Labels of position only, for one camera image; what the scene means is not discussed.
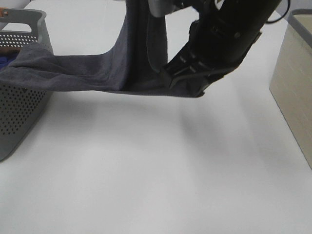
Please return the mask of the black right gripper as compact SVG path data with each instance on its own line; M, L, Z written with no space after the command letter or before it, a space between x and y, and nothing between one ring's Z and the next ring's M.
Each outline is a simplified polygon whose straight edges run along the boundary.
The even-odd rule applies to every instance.
M199 13L189 40L160 72L169 89L185 85L201 94L212 83L234 71L261 36L264 24L280 4L278 0L180 0Z

